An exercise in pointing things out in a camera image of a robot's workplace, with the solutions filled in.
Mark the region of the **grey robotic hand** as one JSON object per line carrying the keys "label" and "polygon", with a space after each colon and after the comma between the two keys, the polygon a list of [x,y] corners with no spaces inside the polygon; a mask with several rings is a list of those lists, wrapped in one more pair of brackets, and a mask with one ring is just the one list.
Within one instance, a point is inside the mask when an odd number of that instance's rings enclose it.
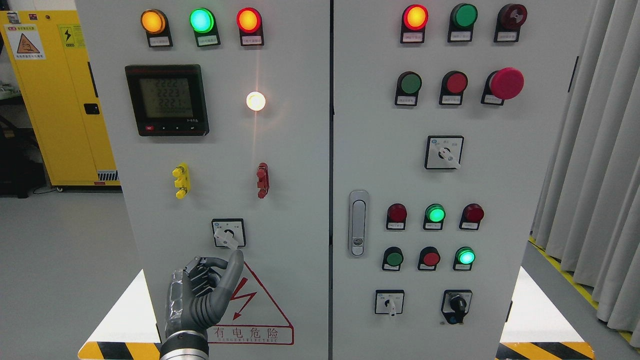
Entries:
{"label": "grey robotic hand", "polygon": [[176,269],[167,290],[166,338],[179,331],[206,337],[224,316],[243,267],[243,252],[236,249],[228,260],[196,256]]}

